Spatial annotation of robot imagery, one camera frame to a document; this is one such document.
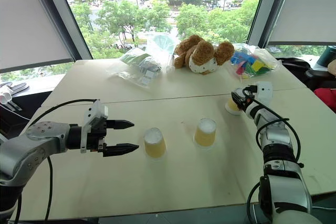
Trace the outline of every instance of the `plastic bag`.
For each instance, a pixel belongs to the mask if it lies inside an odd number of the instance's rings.
[[[162,66],[164,72],[173,70],[173,53],[180,41],[168,33],[147,34],[147,47],[145,52],[155,58]]]
[[[127,65],[139,65],[142,60],[150,56],[138,47],[132,48],[123,54],[119,59]]]
[[[240,79],[269,73],[281,65],[266,49],[247,44],[234,44],[234,47],[230,68]]]
[[[149,88],[160,73],[170,72],[172,54],[179,41],[167,33],[148,33],[146,37],[145,51],[132,48],[119,58],[130,66],[127,70],[115,72],[115,68],[110,68],[107,71],[144,88]]]
[[[130,66],[127,71],[113,72],[113,66],[107,72],[144,88],[148,88],[162,70],[154,57],[139,48],[130,49],[119,60]]]

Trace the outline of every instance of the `paper cup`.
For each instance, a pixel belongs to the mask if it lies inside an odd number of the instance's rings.
[[[216,122],[209,118],[203,118],[199,121],[194,141],[202,147],[211,147],[216,138]]]
[[[163,135],[158,128],[146,130],[144,135],[146,153],[153,158],[160,158],[166,152]]]

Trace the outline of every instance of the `white table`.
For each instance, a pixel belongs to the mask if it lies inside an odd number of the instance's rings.
[[[205,76],[192,73],[186,68],[176,69],[158,77],[150,89],[112,76],[106,71],[111,67],[114,72],[128,68],[118,59],[76,61],[42,106],[54,106],[84,98],[101,99],[102,102],[125,102],[230,94],[234,89],[256,81],[271,81],[274,90],[306,87],[283,66],[272,73],[243,82],[229,73],[229,62]]]
[[[126,119],[135,124],[126,130],[108,130],[106,141],[110,145],[129,142],[140,147],[118,157],[80,154],[79,150],[53,155],[50,219],[246,203],[248,193],[262,175],[263,155],[255,143],[253,121],[244,114],[233,116],[224,109],[229,97],[106,104],[109,119]],[[310,193],[335,191],[336,114],[308,89],[275,91],[270,106],[290,118],[300,136],[300,161],[305,164],[302,172]],[[44,120],[80,124],[88,107],[61,107]],[[45,110],[40,108],[34,118]],[[211,118],[217,123],[215,145],[208,151],[193,143],[201,118]],[[165,138],[167,155],[162,162],[152,161],[144,152],[143,134],[151,127],[158,127]],[[22,220],[44,218],[48,192],[49,169],[47,162],[43,162],[24,189]]]

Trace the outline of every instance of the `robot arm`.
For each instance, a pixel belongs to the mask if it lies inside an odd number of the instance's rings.
[[[257,85],[232,92],[238,108],[253,119],[260,130],[260,148],[264,156],[264,175],[260,178],[259,187],[260,207],[273,223],[283,223],[279,221],[283,220],[285,211],[294,211],[294,216],[304,215],[307,219],[302,223],[320,223],[309,215],[312,202],[301,173],[303,165],[298,164],[294,157],[285,121],[257,103],[268,105],[271,97],[270,82],[257,82]]]
[[[125,129],[134,126],[125,120],[107,120],[108,109],[97,100],[84,117],[82,127],[77,124],[39,122],[31,125],[18,137],[0,146],[0,220],[9,218],[24,186],[37,167],[52,154],[80,149],[102,152],[103,156],[123,155],[139,146],[104,142],[106,129]]]

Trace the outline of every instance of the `teddy bear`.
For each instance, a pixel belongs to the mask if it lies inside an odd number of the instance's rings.
[[[174,67],[186,66],[194,73],[208,74],[229,60],[234,52],[235,48],[230,42],[214,47],[200,36],[192,35],[176,46],[174,53],[178,57],[174,59]]]

